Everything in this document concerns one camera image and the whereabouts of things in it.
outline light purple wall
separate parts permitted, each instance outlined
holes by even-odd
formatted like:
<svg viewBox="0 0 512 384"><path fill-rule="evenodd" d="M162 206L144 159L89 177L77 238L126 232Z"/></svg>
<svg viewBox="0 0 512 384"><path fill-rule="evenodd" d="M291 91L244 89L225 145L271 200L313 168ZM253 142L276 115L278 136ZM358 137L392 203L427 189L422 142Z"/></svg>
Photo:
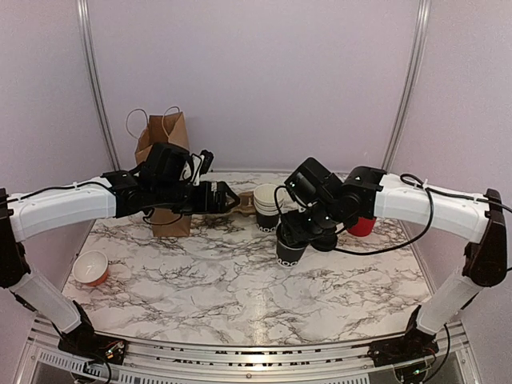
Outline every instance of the light purple wall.
<svg viewBox="0 0 512 384"><path fill-rule="evenodd" d="M0 186L31 191L109 169L78 34L75 2L0 2ZM87 224L26 242L27 258L62 286ZM12 382L32 315L0 290L0 372Z"/></svg>
<svg viewBox="0 0 512 384"><path fill-rule="evenodd" d="M418 1L90 1L121 163L125 118L179 105L214 168L380 166L406 77ZM141 115L130 125L140 133Z"/></svg>
<svg viewBox="0 0 512 384"><path fill-rule="evenodd" d="M422 72L393 172L413 172L456 190L493 187L512 204L511 16L512 2L433 2ZM510 228L512 218L506 219ZM464 263L464 245L439 232L419 242L437 286ZM464 311L485 384L510 382L511 319L512 276Z"/></svg>

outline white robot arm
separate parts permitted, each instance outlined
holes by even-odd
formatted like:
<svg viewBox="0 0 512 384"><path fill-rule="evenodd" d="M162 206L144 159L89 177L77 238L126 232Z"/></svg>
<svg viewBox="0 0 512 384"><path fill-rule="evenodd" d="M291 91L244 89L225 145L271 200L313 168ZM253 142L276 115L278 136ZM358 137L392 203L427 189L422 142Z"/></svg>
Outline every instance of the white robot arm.
<svg viewBox="0 0 512 384"><path fill-rule="evenodd" d="M171 144L155 144L146 162L132 171L104 174L69 186L8 196L0 190L0 287L29 309L37 310L61 335L59 348L83 356L104 355L122 363L124 340L98 335L85 311L65 298L44 276L29 268L22 242L76 222L121 218L155 207L178 214L224 213L239 204L224 182L201 182L213 155ZM111 345L118 346L112 350Z"/></svg>
<svg viewBox="0 0 512 384"><path fill-rule="evenodd" d="M309 243L320 251L344 251L336 248L336 225L351 227L359 218L374 217L430 223L430 227L468 240L464 267L457 268L434 296L413 312L405 335L370 344L369 356L376 366L420 358L432 350L437 353L436 333L476 294L506 277L505 219L495 190L485 195L465 194L423 182L415 185L365 166L355 168L342 182L314 158L305 160L285 181L285 187L305 210L282 215L278 239L284 246Z"/></svg>

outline white cup rim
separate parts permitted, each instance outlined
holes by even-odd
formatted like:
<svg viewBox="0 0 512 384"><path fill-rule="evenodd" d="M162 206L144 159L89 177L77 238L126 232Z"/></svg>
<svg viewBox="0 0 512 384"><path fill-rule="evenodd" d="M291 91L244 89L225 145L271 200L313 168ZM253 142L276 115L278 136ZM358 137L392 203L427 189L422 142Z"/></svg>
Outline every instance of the white cup rim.
<svg viewBox="0 0 512 384"><path fill-rule="evenodd" d="M268 202L259 202L258 200L254 200L254 204L258 204L259 206L263 206L263 207L266 207L266 208L275 208L276 205L275 205L275 202L272 202L271 204L269 204ZM279 208L281 208L282 206L285 205L285 202L279 202Z"/></svg>
<svg viewBox="0 0 512 384"><path fill-rule="evenodd" d="M275 216L276 214L279 214L277 210L258 210L256 209L256 212L259 214L262 214L263 216Z"/></svg>
<svg viewBox="0 0 512 384"><path fill-rule="evenodd" d="M256 210L263 210L265 212L278 212L278 208L276 206L262 206L258 202L254 202L254 208L256 208Z"/></svg>
<svg viewBox="0 0 512 384"><path fill-rule="evenodd" d="M275 184L271 184L271 183L261 184L260 186L257 186L253 192L254 200L258 201L260 203L265 203L265 204L275 204L274 191L278 187L279 186L277 186ZM285 191L283 189L278 191L279 203L284 202L284 199L285 199L284 193L285 193Z"/></svg>

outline tabletop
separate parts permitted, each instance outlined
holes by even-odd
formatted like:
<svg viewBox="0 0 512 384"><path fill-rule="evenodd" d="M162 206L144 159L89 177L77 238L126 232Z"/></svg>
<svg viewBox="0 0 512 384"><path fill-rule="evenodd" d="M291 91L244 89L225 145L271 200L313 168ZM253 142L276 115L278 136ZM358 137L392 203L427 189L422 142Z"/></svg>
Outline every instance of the tabletop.
<svg viewBox="0 0 512 384"><path fill-rule="evenodd" d="M212 173L239 193L287 174ZM365 238L342 234L350 250L404 242L398 222L379 219ZM404 331L430 296L411 248L375 256L308 247L293 268L276 262L275 234L255 217L194 216L188 238L153 238L140 214L97 220L82 249L100 250L110 276L88 287L71 275L64 294L97 330L124 336L230 345L336 342Z"/></svg>

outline red plastic cup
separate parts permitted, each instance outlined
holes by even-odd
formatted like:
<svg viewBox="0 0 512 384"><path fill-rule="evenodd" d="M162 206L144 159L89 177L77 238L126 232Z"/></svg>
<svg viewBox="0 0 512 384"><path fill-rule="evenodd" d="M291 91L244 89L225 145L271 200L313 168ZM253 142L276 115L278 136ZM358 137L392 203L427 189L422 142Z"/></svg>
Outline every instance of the red plastic cup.
<svg viewBox="0 0 512 384"><path fill-rule="evenodd" d="M377 218L359 218L358 223L352 228L348 229L348 233L359 238L364 238L365 236L371 234L376 221Z"/></svg>

